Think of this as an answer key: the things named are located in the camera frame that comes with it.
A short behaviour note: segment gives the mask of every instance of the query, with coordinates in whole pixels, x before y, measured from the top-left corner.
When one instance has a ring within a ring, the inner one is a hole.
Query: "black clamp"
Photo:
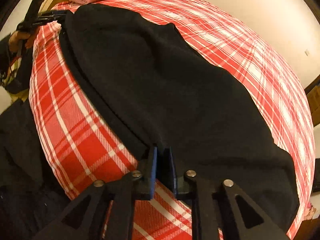
[[[41,4],[44,0],[32,0],[24,20],[17,25],[17,31],[27,32],[32,34],[38,26],[46,25],[49,22],[57,21],[66,15],[66,10],[51,10],[38,13]],[[25,51],[26,41],[19,41],[17,57],[21,57]]]
[[[109,183],[95,181],[33,240],[99,240],[108,211],[106,239],[131,240],[135,200],[153,198],[156,178],[190,203],[193,240],[219,240],[218,228],[224,240],[289,239],[234,181],[213,188],[196,171],[177,175],[171,150],[160,155],[152,147],[136,171]]]

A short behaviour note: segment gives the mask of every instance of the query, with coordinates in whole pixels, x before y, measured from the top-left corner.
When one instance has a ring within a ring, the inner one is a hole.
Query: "red plaid bedspread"
[[[228,70],[247,88],[276,145],[294,160],[300,208],[288,231],[293,238],[309,201],[315,146],[306,96],[287,62],[244,23],[202,0],[100,3],[139,12],[157,24],[174,23],[207,61]],[[55,8],[74,12],[78,7],[61,3]],[[59,31],[58,23],[47,24],[35,41],[29,99],[47,161],[73,199],[96,179],[120,179],[135,170],[137,161],[71,75]],[[153,200],[136,204],[133,239],[191,240],[190,209],[158,183]]]

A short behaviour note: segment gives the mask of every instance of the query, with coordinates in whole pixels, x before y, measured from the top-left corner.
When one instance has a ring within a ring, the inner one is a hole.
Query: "black fabric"
[[[16,77],[5,87],[9,93],[17,94],[30,87],[32,72],[33,48],[27,49],[23,55]]]
[[[0,41],[0,77],[7,76],[7,71],[10,66],[11,55],[9,52],[10,35]]]
[[[288,230],[299,206],[293,161],[239,81],[201,57],[174,24],[100,4],[61,23],[71,72],[138,160],[154,143],[172,147],[177,163],[215,184],[234,180]]]
[[[30,240],[69,203],[36,130],[29,101],[0,115],[1,239]]]
[[[0,81],[7,78],[8,69],[16,53],[9,51],[10,35],[0,41]],[[5,87],[9,93],[17,94],[30,86],[32,72],[33,48],[27,49],[23,55],[16,77]]]
[[[43,183],[43,154],[28,101],[15,101],[0,115],[0,187],[36,191]]]
[[[313,178],[312,192],[320,191],[320,159],[316,159],[315,175]]]

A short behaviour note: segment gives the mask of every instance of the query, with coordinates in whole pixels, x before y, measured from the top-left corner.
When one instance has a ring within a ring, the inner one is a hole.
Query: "black jacket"
[[[171,147],[176,162],[220,184],[234,180],[284,231],[299,199],[291,156],[246,88],[208,63],[174,24],[100,4],[68,12],[65,60],[106,123],[140,160]]]

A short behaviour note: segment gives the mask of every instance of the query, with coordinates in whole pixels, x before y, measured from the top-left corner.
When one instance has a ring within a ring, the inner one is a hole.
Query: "beige wall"
[[[269,42],[291,65],[304,88],[320,74],[320,25],[303,0],[207,1]]]
[[[2,114],[2,112],[10,106],[10,104],[11,97],[3,87],[0,87],[0,114]]]

